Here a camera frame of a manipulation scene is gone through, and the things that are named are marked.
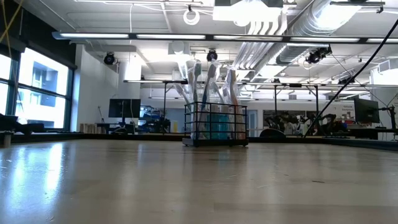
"air duct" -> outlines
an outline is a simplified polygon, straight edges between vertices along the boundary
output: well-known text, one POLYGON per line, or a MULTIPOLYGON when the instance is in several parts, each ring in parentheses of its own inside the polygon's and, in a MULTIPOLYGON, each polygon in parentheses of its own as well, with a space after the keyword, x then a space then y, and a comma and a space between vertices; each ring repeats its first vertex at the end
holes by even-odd
MULTIPOLYGON (((287 35, 294 36, 329 36, 338 28, 347 23, 354 14, 361 9, 360 6, 336 6, 330 5, 331 0, 315 0, 308 7, 297 22, 288 30, 287 35)), ((266 71, 267 64, 281 65, 280 69, 285 68, 295 62, 303 54, 307 53, 308 47, 293 47, 287 44, 275 44, 267 56, 256 66, 259 73, 266 71)), ((273 77, 280 71, 272 69, 275 73, 262 74, 263 76, 273 77)))

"black monitor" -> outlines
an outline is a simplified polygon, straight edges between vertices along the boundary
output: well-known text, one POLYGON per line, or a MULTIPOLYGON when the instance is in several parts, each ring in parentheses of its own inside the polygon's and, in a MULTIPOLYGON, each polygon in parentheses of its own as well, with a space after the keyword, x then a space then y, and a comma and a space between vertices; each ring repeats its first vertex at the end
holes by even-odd
POLYGON ((380 123, 379 103, 372 100, 354 99, 355 121, 359 123, 380 123))
POLYGON ((109 102, 110 118, 139 118, 141 100, 111 99, 109 102))

